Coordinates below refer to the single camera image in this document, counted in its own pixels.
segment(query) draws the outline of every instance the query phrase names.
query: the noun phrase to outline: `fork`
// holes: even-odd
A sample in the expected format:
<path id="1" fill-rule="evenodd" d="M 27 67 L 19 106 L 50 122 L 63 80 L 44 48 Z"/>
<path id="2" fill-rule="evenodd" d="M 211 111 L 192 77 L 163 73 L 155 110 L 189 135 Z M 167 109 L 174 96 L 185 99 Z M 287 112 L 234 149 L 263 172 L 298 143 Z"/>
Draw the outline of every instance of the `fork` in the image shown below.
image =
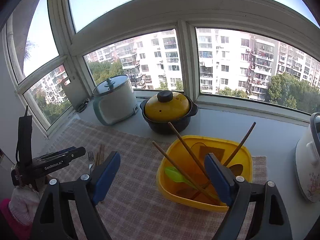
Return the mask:
<path id="1" fill-rule="evenodd" d="M 93 162 L 94 162 L 94 158 L 93 158 L 93 152 L 92 151 L 88 151 L 88 159 L 89 159 L 89 174 L 91 172 L 91 168 L 92 168 L 92 165 L 93 165 Z"/>

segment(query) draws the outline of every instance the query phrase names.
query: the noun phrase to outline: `checkered tablecloth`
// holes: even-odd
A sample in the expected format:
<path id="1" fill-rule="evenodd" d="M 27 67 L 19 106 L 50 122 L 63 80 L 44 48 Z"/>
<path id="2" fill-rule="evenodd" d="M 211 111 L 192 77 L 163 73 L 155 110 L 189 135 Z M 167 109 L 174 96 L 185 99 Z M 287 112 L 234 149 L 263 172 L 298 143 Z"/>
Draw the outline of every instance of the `checkered tablecloth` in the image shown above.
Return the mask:
<path id="1" fill-rule="evenodd" d="M 50 152 L 71 146 L 83 146 L 97 152 L 105 145 L 106 153 L 121 155 L 119 171 L 103 203 L 96 208 L 113 240 L 116 239 L 212 239 L 225 213 L 191 208 L 165 199 L 156 187 L 156 172 L 163 156 L 143 138 L 82 120 L 73 120 L 54 142 Z M 170 143 L 157 142 L 167 149 Z M 73 160 L 68 167 L 52 173 L 60 182 L 73 181 L 88 173 L 88 157 Z M 252 157 L 253 182 L 267 179 L 265 156 Z M 86 239 L 74 201 L 71 213 L 79 239 Z M 249 205 L 238 239 L 245 239 L 254 204 Z"/>

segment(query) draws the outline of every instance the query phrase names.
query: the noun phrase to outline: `rice cooker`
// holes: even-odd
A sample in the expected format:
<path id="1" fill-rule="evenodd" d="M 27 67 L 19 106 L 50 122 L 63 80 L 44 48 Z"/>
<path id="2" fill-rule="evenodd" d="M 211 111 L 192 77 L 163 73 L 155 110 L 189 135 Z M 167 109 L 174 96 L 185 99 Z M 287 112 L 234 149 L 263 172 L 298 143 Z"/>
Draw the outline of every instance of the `rice cooker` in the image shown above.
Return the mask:
<path id="1" fill-rule="evenodd" d="M 93 90 L 93 109 L 103 125 L 113 125 L 138 111 L 138 102 L 127 75 L 107 78 Z"/>
<path id="2" fill-rule="evenodd" d="M 311 202 L 320 200 L 320 113 L 310 117 L 308 129 L 296 147 L 296 175 L 303 196 Z"/>

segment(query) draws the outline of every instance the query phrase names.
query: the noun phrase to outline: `yellow pot lid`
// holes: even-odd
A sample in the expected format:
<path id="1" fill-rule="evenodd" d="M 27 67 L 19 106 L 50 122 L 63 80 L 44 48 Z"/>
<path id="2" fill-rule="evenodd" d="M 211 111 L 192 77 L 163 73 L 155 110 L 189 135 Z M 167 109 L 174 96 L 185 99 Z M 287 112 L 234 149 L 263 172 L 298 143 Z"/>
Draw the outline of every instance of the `yellow pot lid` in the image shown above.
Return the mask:
<path id="1" fill-rule="evenodd" d="M 152 121 L 169 122 L 185 116 L 189 108 L 189 101 L 185 95 L 163 90 L 148 100 L 144 112 Z"/>

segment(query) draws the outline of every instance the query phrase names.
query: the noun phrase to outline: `blue gripper pad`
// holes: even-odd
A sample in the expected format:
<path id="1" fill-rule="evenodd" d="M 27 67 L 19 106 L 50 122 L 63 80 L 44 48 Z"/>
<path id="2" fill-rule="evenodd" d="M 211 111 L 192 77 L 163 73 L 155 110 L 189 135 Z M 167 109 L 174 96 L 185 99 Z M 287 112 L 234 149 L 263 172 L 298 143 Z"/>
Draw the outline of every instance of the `blue gripper pad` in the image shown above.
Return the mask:
<path id="1" fill-rule="evenodd" d="M 212 185 L 216 189 L 220 200 L 226 203 L 228 206 L 231 206 L 233 200 L 231 198 L 230 184 L 228 183 L 227 179 L 219 169 L 216 162 L 219 162 L 217 158 L 214 161 L 212 157 L 209 154 L 207 154 L 204 158 L 204 168 L 208 173 Z"/>
<path id="2" fill-rule="evenodd" d="M 99 169 L 103 169 L 100 177 L 95 182 L 95 187 L 93 191 L 92 202 L 94 205 L 97 205 L 99 201 L 104 200 L 106 194 L 112 184 L 113 179 L 116 176 L 116 173 L 120 167 L 120 154 L 118 152 L 110 153 L 108 158 L 104 161 L 103 164 L 97 166 L 93 171 L 99 172 Z"/>

